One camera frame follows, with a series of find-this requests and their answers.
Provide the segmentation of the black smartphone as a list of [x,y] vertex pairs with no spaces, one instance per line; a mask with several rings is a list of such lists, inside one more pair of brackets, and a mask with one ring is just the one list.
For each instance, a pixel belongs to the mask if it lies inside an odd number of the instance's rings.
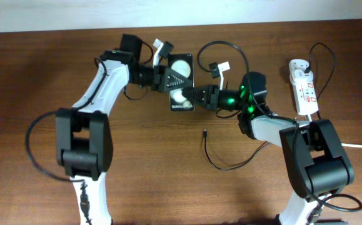
[[173,112],[189,112],[194,110],[194,104],[183,96],[184,88],[194,86],[192,54],[170,54],[168,57],[170,70],[169,92],[170,110]]

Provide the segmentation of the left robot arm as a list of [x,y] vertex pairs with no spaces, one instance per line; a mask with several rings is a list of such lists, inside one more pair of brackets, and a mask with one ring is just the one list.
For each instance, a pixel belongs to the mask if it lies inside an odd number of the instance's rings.
[[114,152],[109,115],[126,86],[159,93],[193,86],[192,54],[172,54],[171,43],[156,39],[149,65],[140,61],[144,44],[135,35],[123,35],[118,48],[97,57],[98,71],[84,95],[56,113],[56,160],[74,186],[81,224],[113,223],[106,199]]

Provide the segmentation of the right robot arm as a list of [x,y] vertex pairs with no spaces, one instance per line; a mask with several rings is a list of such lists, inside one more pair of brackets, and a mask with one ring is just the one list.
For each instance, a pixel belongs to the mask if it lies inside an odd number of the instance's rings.
[[292,195],[276,215],[274,224],[317,224],[324,207],[341,212],[362,210],[330,203],[334,198],[354,200],[343,194],[354,180],[352,164],[331,121],[297,121],[271,112],[266,105],[266,77],[259,72],[244,75],[238,90],[217,85],[186,87],[183,96],[207,110],[237,111],[241,132],[283,150]]

